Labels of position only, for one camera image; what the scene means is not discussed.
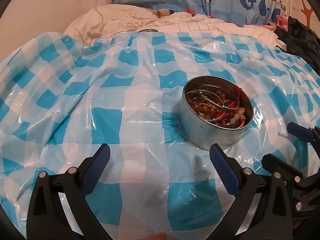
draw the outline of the checkered tablecloth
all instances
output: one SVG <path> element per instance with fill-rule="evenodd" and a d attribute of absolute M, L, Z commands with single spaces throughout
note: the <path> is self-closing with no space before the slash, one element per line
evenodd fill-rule
<path fill-rule="evenodd" d="M 65 172 L 107 143 L 111 160 L 86 200 L 114 239 L 206 239 L 233 197 L 208 152 L 177 125 L 183 86 L 200 75 L 238 84 L 254 106 L 228 156 L 260 173 L 267 153 L 305 174 L 319 167 L 286 125 L 320 125 L 320 78 L 303 59 L 248 36 L 129 32 L 84 47 L 44 33 L 0 71 L 0 202 L 24 235 L 39 172 Z"/>

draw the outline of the blue gripper pad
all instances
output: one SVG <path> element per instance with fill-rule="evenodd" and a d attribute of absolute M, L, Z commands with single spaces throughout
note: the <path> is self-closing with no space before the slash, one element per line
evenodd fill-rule
<path fill-rule="evenodd" d="M 313 132 L 311 130 L 304 128 L 294 122 L 290 122 L 288 124 L 287 131 L 289 134 L 305 142 L 313 142 L 315 140 L 313 137 Z"/>
<path fill-rule="evenodd" d="M 221 152 L 215 145 L 210 147 L 210 160 L 215 167 L 224 187 L 230 195 L 237 196 L 239 194 L 239 178 L 230 167 L 225 153 Z"/>

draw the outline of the round metal container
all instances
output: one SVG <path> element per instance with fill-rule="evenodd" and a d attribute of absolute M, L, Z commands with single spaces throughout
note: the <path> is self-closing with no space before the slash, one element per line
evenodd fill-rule
<path fill-rule="evenodd" d="M 214 85 L 233 91 L 237 87 L 232 82 L 215 76 L 199 76 L 187 82 L 183 88 L 178 125 L 183 135 L 200 149 L 209 151 L 212 144 L 219 144 L 224 150 L 232 146 L 247 129 L 253 118 L 253 108 L 248 96 L 241 91 L 240 107 L 245 108 L 245 123 L 242 128 L 230 129 L 212 124 L 195 113 L 187 102 L 186 94 L 197 90 L 200 85 Z"/>

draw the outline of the white wall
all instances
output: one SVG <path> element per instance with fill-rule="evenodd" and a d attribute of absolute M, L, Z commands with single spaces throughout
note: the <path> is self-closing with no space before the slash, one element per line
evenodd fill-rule
<path fill-rule="evenodd" d="M 96 0 L 12 0 L 0 19 L 0 60 L 43 32 L 63 33 Z M 98 0 L 98 5 L 110 0 Z"/>

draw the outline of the black cloth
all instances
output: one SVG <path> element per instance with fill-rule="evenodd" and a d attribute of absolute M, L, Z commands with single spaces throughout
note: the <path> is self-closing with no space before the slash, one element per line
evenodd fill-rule
<path fill-rule="evenodd" d="M 288 32 L 277 27 L 275 33 L 287 45 L 287 53 L 303 58 L 320 74 L 320 39 L 312 30 L 289 16 Z"/>

